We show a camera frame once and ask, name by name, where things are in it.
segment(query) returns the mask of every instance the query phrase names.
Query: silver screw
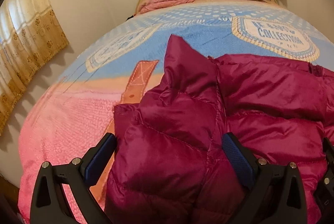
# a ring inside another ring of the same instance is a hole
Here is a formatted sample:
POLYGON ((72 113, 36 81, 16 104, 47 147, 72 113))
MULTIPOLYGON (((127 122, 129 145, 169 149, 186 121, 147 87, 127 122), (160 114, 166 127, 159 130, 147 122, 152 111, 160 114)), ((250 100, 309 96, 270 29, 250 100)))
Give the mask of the silver screw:
POLYGON ((295 162, 291 162, 290 163, 290 167, 293 168, 293 169, 296 169, 297 168, 297 164, 295 162))
POLYGON ((72 164, 73 164, 73 165, 78 165, 78 164, 80 164, 80 162, 81 162, 81 159, 80 159, 80 158, 74 158, 74 159, 72 160, 72 164))
POLYGON ((264 159, 264 158, 260 158, 260 159, 258 160, 258 163, 259 163, 261 166, 264 166, 264 165, 267 164, 267 160, 264 159))
POLYGON ((49 166, 49 162, 48 161, 46 161, 46 162, 44 162, 43 164, 42 164, 42 168, 47 168, 49 166))

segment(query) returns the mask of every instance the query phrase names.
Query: gold floral curtain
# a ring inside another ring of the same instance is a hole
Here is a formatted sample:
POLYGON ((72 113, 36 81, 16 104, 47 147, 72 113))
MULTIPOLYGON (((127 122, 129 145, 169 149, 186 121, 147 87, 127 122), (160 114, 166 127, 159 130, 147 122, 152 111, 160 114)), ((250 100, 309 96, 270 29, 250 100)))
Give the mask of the gold floral curtain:
POLYGON ((68 45, 49 0, 0 6, 0 135, 34 74, 68 45))

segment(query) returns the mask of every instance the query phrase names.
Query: bedspread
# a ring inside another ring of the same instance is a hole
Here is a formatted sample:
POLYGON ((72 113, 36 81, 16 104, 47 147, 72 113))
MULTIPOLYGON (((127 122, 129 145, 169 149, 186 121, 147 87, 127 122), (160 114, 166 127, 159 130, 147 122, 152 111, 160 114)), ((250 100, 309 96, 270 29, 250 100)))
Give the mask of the bedspread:
MULTIPOLYGON (((136 16, 85 50, 27 116, 19 138, 19 208, 27 223, 41 163, 59 165, 82 157, 106 131, 113 132, 114 106, 137 103, 160 83, 171 34, 182 36, 204 56, 249 53, 334 70, 333 44, 305 20, 267 3, 214 0, 136 16)), ((326 129, 333 138, 334 126, 326 129)), ((91 188, 102 207, 111 164, 91 188)), ((85 223, 69 188, 65 191, 77 220, 85 223)))

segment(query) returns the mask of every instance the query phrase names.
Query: purple puffer jacket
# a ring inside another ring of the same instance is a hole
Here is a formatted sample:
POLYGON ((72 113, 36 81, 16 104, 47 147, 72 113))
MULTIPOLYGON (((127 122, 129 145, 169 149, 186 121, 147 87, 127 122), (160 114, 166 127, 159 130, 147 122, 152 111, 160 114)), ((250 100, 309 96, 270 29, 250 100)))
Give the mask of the purple puffer jacket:
POLYGON ((233 132, 269 163, 297 163, 315 224, 313 192, 327 169, 322 139, 334 141, 334 73, 276 57, 207 59, 173 35, 164 67, 140 104, 115 108, 111 221, 226 223, 246 194, 221 148, 222 134, 233 132))

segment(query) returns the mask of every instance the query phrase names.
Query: blue blanket section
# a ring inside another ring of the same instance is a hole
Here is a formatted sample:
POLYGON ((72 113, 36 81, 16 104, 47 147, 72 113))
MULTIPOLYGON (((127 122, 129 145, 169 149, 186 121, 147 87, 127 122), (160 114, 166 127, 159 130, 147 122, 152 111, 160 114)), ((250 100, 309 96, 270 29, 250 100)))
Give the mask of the blue blanket section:
POLYGON ((235 36, 232 22, 238 16, 279 22, 301 31, 320 51, 320 56, 312 63, 334 70, 331 58, 334 45, 293 13, 261 2, 258 5, 210 2, 180 5, 132 18, 91 45, 62 76, 70 82, 129 76, 140 60, 159 60, 154 73, 163 73, 164 55, 171 34, 183 37, 204 56, 250 53, 282 57, 235 36))

